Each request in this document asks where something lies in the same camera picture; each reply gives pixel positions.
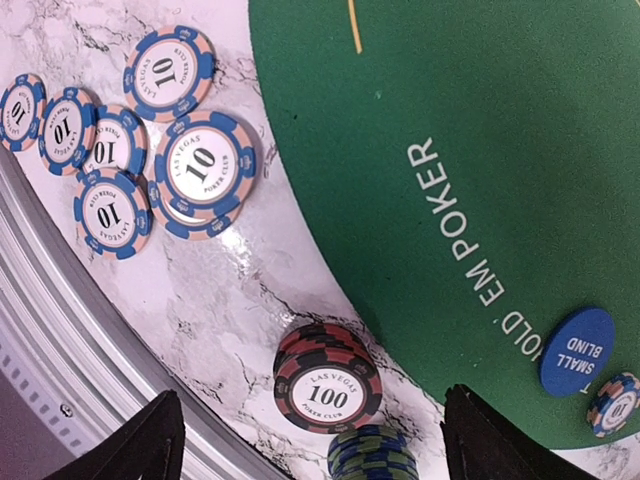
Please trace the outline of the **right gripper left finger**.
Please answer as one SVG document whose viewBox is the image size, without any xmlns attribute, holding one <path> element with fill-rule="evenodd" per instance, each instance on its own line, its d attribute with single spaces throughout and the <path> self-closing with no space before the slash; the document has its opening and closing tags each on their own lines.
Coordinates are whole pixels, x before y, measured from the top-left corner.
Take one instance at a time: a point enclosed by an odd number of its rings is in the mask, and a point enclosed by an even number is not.
<svg viewBox="0 0 640 480">
<path fill-rule="evenodd" d="M 185 425 L 177 392 L 166 390 L 101 444 L 49 480 L 179 480 Z"/>
</svg>

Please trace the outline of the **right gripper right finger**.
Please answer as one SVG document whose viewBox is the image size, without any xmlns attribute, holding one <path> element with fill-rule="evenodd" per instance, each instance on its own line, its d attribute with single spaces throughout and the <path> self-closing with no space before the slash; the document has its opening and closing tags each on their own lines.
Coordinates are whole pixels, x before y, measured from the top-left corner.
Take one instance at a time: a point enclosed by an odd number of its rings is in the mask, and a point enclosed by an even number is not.
<svg viewBox="0 0 640 480">
<path fill-rule="evenodd" d="M 452 479 L 580 480 L 588 472 L 541 446 L 472 389 L 446 392 L 444 437 Z"/>
</svg>

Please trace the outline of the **teal chip stack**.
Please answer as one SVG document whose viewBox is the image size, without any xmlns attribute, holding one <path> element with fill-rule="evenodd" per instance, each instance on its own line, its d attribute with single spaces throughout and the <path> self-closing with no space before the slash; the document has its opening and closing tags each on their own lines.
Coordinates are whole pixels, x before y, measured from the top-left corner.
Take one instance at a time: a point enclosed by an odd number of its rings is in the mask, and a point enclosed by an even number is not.
<svg viewBox="0 0 640 480">
<path fill-rule="evenodd" d="M 330 443 L 327 469 L 332 479 L 418 479 L 417 461 L 406 437 L 384 425 L 364 425 Z"/>
</svg>

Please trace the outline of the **blue small blind button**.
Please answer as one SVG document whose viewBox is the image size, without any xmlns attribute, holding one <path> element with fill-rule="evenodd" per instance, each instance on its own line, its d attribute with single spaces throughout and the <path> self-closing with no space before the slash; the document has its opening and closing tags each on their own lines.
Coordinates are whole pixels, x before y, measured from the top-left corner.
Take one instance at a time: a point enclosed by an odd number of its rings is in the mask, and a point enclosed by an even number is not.
<svg viewBox="0 0 640 480">
<path fill-rule="evenodd" d="M 554 330 L 540 357 L 539 379 L 553 397 L 588 386 L 608 364 L 616 340 L 612 316 L 587 307 L 569 314 Z"/>
</svg>

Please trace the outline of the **blue chips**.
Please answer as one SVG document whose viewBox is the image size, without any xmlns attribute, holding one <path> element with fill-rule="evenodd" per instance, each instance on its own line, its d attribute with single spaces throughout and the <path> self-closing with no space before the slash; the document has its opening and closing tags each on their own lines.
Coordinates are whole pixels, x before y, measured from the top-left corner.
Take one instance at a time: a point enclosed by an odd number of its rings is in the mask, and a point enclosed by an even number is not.
<svg viewBox="0 0 640 480">
<path fill-rule="evenodd" d="M 621 430 L 639 408 L 639 379 L 621 372 L 602 385 L 587 411 L 593 434 L 605 438 Z"/>
</svg>

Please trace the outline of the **brown chip stack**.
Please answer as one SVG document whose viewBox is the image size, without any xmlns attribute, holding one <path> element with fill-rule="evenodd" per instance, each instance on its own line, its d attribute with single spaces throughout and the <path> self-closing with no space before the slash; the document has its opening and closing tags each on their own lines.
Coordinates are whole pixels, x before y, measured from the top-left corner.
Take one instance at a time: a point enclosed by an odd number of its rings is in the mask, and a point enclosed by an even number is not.
<svg viewBox="0 0 640 480">
<path fill-rule="evenodd" d="M 360 338 L 332 323 L 308 324 L 286 334 L 273 364 L 280 413 L 308 432 L 339 434 L 368 423 L 383 388 Z"/>
</svg>

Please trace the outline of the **scattered blue ten chip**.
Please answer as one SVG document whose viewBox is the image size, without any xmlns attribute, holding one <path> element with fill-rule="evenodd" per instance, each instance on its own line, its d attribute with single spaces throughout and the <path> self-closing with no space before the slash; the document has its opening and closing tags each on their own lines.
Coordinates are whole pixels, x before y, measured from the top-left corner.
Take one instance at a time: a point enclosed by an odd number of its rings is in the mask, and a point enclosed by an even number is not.
<svg viewBox="0 0 640 480">
<path fill-rule="evenodd" d="M 185 25 L 170 25 L 144 36 L 123 74 L 123 91 L 136 114 L 167 123 L 191 112 L 208 94 L 216 58 L 208 37 Z"/>
<path fill-rule="evenodd" d="M 103 168 L 77 176 L 73 199 L 76 229 L 98 255 L 125 260 L 149 240 L 152 212 L 141 186 L 129 173 Z"/>
<path fill-rule="evenodd" d="M 82 168 L 96 137 L 96 111 L 92 97 L 82 88 L 65 87 L 49 99 L 38 148 L 50 173 L 67 176 Z"/>
<path fill-rule="evenodd" d="M 134 176 L 143 174 L 148 149 L 144 123 L 130 109 L 117 104 L 96 110 L 96 136 L 82 171 L 118 168 Z"/>
<path fill-rule="evenodd" d="M 1 98 L 1 143 L 9 151 L 30 148 L 39 137 L 47 106 L 45 85 L 32 73 L 18 75 Z"/>
</svg>

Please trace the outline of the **round green poker mat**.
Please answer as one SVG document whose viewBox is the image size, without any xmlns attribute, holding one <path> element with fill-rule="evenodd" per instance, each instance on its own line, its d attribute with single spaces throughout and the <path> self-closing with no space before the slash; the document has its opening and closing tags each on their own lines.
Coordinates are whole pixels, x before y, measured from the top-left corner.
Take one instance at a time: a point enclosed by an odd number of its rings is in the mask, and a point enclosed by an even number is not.
<svg viewBox="0 0 640 480">
<path fill-rule="evenodd" d="M 463 383 L 603 479 L 598 388 L 639 369 L 635 1 L 252 1 L 251 44 L 295 198 L 338 284 L 432 397 Z M 553 397 L 540 357 L 606 310 L 608 364 Z"/>
</svg>

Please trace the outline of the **front aluminium rail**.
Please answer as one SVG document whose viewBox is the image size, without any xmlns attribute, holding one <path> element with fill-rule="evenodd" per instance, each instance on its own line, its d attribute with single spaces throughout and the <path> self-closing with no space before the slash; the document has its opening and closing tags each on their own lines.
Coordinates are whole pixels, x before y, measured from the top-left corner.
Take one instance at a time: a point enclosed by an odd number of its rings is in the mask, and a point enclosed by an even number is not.
<svg viewBox="0 0 640 480">
<path fill-rule="evenodd" d="M 1 155 L 1 368 L 75 455 L 165 390 L 186 427 L 186 479 L 277 479 L 280 472 L 171 373 L 128 326 Z"/>
</svg>

